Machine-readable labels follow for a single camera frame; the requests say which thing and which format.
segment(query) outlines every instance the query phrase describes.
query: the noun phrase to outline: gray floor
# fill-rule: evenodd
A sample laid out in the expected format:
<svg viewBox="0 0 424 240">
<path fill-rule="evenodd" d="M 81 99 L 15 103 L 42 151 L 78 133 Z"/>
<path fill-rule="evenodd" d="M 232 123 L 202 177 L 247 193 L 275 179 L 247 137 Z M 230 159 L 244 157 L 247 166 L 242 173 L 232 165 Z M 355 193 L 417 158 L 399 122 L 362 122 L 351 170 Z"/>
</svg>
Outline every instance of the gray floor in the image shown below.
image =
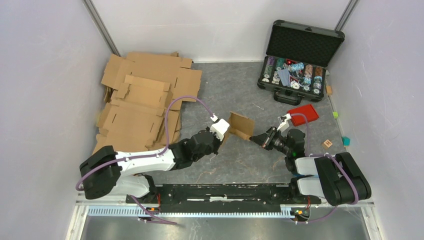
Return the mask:
<svg viewBox="0 0 424 240">
<path fill-rule="evenodd" d="M 329 208 L 314 208 L 311 217 Z M 281 218 L 170 218 L 178 225 L 144 224 L 135 217 L 89 216 L 82 240 L 368 240 L 360 207 L 339 208 L 326 220 L 295 225 Z"/>
<path fill-rule="evenodd" d="M 192 68 L 203 71 L 199 98 L 219 118 L 228 119 L 230 111 L 233 111 L 255 120 L 255 135 L 277 126 L 277 117 L 294 108 L 274 101 L 271 92 L 257 87 L 261 62 L 195 63 Z M 306 104 L 311 102 L 304 100 L 300 106 Z M 344 152 L 328 97 L 312 105 L 319 119 L 309 125 L 311 152 Z M 211 120 L 201 104 L 185 102 L 181 110 L 181 123 L 181 138 L 190 138 L 210 126 Z M 298 128 L 306 132 L 304 125 Z M 321 144 L 327 139 L 333 145 L 326 151 Z M 292 178 L 285 167 L 283 154 L 275 150 L 266 151 L 234 135 L 220 148 L 217 156 L 205 156 L 182 170 L 149 174 L 157 184 L 284 183 Z"/>
</svg>

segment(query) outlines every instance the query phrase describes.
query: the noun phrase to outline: black case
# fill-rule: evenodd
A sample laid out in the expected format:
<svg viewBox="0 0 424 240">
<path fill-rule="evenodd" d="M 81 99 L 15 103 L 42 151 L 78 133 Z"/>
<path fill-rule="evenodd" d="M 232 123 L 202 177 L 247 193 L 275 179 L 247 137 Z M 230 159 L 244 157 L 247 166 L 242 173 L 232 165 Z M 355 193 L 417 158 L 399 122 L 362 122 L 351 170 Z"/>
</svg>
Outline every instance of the black case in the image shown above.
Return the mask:
<svg viewBox="0 0 424 240">
<path fill-rule="evenodd" d="M 274 99 L 286 104 L 299 105 L 302 99 L 313 102 L 321 101 L 324 98 L 326 83 L 325 68 L 344 40 L 345 34 L 341 31 L 276 20 L 272 25 L 271 36 L 266 50 L 267 56 L 263 62 L 257 86 L 261 89 L 274 92 Z M 264 82 L 264 72 L 266 71 L 270 56 L 275 58 L 271 71 L 272 75 L 269 78 L 269 82 Z M 290 86 L 283 86 L 281 80 L 278 83 L 272 83 L 271 79 L 273 79 L 274 72 L 276 71 L 278 58 L 283 58 L 286 64 L 290 61 L 292 63 L 303 63 L 305 67 L 307 65 L 313 66 L 309 91 L 305 91 L 302 87 L 295 89 Z M 300 71 L 291 72 L 290 75 L 300 81 L 303 77 L 305 67 Z M 314 93 L 313 90 L 317 68 L 322 68 L 322 81 L 319 94 Z"/>
</svg>

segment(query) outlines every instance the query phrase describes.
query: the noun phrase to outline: cardboard stack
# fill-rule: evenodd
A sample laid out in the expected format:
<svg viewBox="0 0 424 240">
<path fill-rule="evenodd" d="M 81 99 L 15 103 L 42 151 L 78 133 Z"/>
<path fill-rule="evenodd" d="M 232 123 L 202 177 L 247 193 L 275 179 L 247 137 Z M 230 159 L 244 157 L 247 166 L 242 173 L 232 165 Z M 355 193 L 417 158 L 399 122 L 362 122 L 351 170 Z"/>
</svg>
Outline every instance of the cardboard stack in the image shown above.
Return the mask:
<svg viewBox="0 0 424 240">
<path fill-rule="evenodd" d="M 112 145 L 115 151 L 142 152 L 166 145 L 165 114 L 173 99 L 197 96 L 202 71 L 190 69 L 192 60 L 178 53 L 158 55 L 130 52 L 126 58 L 112 54 L 101 83 L 107 87 L 106 106 L 97 123 L 94 153 Z M 169 141 L 179 140 L 182 101 L 168 113 Z"/>
</svg>

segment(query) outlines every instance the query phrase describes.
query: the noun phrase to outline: wooden cube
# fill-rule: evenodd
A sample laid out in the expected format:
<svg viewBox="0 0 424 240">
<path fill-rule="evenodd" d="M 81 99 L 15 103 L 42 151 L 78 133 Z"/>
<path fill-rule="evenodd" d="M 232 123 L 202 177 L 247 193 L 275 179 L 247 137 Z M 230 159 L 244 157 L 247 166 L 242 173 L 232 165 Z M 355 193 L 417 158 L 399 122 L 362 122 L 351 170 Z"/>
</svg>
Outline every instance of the wooden cube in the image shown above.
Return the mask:
<svg viewBox="0 0 424 240">
<path fill-rule="evenodd" d="M 333 94 L 333 90 L 331 89 L 331 86 L 326 85 L 325 89 L 327 90 L 327 95 L 330 96 L 331 94 Z"/>
<path fill-rule="evenodd" d="M 325 148 L 325 149 L 329 149 L 331 146 L 333 145 L 333 143 L 330 141 L 330 140 L 325 140 L 325 142 L 323 142 L 322 144 L 321 144 L 321 146 L 323 147 L 323 148 Z"/>
</svg>

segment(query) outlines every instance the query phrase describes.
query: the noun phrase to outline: red box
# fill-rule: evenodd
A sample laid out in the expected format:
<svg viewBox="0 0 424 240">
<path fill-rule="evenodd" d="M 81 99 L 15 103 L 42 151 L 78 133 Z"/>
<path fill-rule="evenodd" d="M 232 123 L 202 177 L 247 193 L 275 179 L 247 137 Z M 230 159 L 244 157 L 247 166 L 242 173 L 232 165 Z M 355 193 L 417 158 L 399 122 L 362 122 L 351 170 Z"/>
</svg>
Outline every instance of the red box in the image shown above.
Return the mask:
<svg viewBox="0 0 424 240">
<path fill-rule="evenodd" d="M 288 113 L 290 115 L 303 114 L 306 116 L 308 123 L 315 121 L 320 117 L 317 111 L 315 111 L 315 108 L 311 104 L 301 106 L 301 107 L 296 107 L 294 109 L 289 110 Z M 303 116 L 292 116 L 291 122 L 293 123 L 293 126 L 295 127 L 306 123 Z"/>
</svg>

